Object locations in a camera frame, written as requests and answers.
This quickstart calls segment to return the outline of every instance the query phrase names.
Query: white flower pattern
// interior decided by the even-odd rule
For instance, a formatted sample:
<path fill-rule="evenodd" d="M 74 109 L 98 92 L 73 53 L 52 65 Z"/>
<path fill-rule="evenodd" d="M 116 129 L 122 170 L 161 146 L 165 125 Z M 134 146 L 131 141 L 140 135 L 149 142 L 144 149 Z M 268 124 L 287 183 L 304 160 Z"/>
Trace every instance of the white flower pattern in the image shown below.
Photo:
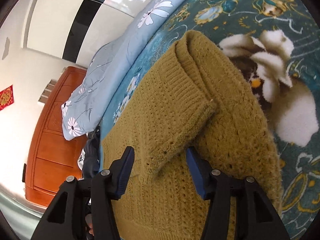
<path fill-rule="evenodd" d="M 236 34 L 223 39 L 219 46 L 233 60 L 241 57 L 251 60 L 246 64 L 234 62 L 241 71 L 252 72 L 247 81 L 253 92 L 261 90 L 257 99 L 270 104 L 266 108 L 269 128 L 282 141 L 305 147 L 319 125 L 312 92 L 301 80 L 289 75 L 293 42 L 282 30 L 264 30 L 259 38 Z"/>
<path fill-rule="evenodd" d="M 119 102 L 118 108 L 113 114 L 113 124 L 116 124 L 116 122 L 118 121 L 119 117 L 121 116 L 123 110 L 125 109 L 125 107 L 129 103 L 129 101 L 133 95 L 133 92 L 135 91 L 135 89 L 137 88 L 137 86 L 140 82 L 140 78 L 141 78 L 141 74 L 138 73 L 138 74 L 135 74 L 134 77 L 131 79 L 131 81 L 127 87 L 127 93 L 124 94 L 124 99 L 122 100 L 122 102 Z"/>
<path fill-rule="evenodd" d="M 82 149 L 81 154 L 80 154 L 80 156 L 78 158 L 78 166 L 79 166 L 79 169 L 81 169 L 81 171 L 82 171 L 82 168 L 83 168 L 84 157 L 85 157 L 85 151 L 84 151 L 84 149 Z"/>
<path fill-rule="evenodd" d="M 137 88 L 137 81 L 140 77 L 140 73 L 138 73 L 138 75 L 135 75 L 130 83 L 129 83 L 129 86 L 127 87 L 127 92 L 130 94 L 131 92 L 133 92 L 136 88 Z"/>
<path fill-rule="evenodd" d="M 146 13 L 143 14 L 143 17 L 141 18 L 141 22 L 139 22 L 139 24 L 138 24 L 138 28 L 140 28 L 144 23 L 146 25 L 153 24 L 151 14 L 155 14 L 160 17 L 167 18 L 169 13 L 164 10 L 158 9 L 159 7 L 173 7 L 173 5 L 171 4 L 171 1 L 161 0 L 161 1 L 157 2 L 155 4 L 155 6 L 150 11 L 148 11 L 147 14 Z"/>
<path fill-rule="evenodd" d="M 69 134 L 72 134 L 74 137 L 81 135 L 80 128 L 76 127 L 77 125 L 78 123 L 76 119 L 74 117 L 70 117 L 68 120 L 68 129 L 70 130 Z"/>
<path fill-rule="evenodd" d="M 68 111 L 68 106 L 70 106 L 71 101 L 65 102 L 63 105 L 61 105 L 61 110 L 62 110 L 62 116 L 65 117 Z"/>
<path fill-rule="evenodd" d="M 85 90 L 85 88 L 81 88 L 81 89 L 79 90 L 79 94 L 82 94 L 82 93 L 84 92 L 84 90 Z"/>

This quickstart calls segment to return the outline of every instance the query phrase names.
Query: blue gripper pad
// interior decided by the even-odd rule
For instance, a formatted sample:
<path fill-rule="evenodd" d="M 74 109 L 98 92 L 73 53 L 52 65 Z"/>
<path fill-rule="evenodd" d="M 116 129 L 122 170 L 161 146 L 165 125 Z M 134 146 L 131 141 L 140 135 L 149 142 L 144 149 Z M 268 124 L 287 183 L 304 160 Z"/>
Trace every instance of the blue gripper pad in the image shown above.
<path fill-rule="evenodd" d="M 186 159 L 196 191 L 202 199 L 206 200 L 209 194 L 207 186 L 210 182 L 211 165 L 207 160 L 201 159 L 194 147 L 187 149 Z"/>
<path fill-rule="evenodd" d="M 112 185 L 116 185 L 114 194 L 121 198 L 125 193 L 134 163 L 134 149 L 127 146 L 119 160 L 115 160 L 110 165 L 112 172 Z"/>

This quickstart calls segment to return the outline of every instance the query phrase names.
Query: bed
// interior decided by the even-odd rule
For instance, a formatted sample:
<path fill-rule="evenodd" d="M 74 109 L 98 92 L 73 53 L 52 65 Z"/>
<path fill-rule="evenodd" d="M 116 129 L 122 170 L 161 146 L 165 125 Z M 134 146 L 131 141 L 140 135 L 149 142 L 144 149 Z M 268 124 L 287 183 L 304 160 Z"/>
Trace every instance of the bed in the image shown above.
<path fill-rule="evenodd" d="M 318 26 L 300 0 L 180 1 L 151 1 L 124 36 L 97 52 L 86 78 L 91 72 L 100 78 L 90 80 L 93 89 L 84 82 L 67 101 L 86 102 L 86 108 L 81 112 L 69 108 L 64 116 L 66 139 L 93 130 L 98 123 L 104 138 L 140 80 L 168 47 L 187 30 L 201 31 L 240 69 L 266 113 L 281 159 L 282 220 L 290 237 L 300 238 L 320 209 Z M 167 13 L 153 14 L 158 8 Z M 139 43 L 134 51 L 133 41 Z M 92 93 L 103 82 L 108 84 L 88 104 L 83 93 Z M 71 129 L 74 122 L 79 124 L 77 130 Z"/>

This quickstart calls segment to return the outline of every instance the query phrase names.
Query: yellow knit sweater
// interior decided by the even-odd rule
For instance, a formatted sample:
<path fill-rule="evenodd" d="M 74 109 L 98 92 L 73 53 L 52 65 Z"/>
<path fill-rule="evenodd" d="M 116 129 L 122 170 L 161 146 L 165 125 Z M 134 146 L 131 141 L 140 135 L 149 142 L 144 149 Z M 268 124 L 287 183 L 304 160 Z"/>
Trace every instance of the yellow knit sweater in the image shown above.
<path fill-rule="evenodd" d="M 200 32 L 186 32 L 155 63 L 102 145 L 105 168 L 127 145 L 135 149 L 126 193 L 113 202 L 125 240 L 200 239 L 209 202 L 193 185 L 189 145 L 230 176 L 255 177 L 281 210 L 279 159 L 264 114 L 241 73 Z M 232 199 L 228 239 L 234 229 Z"/>

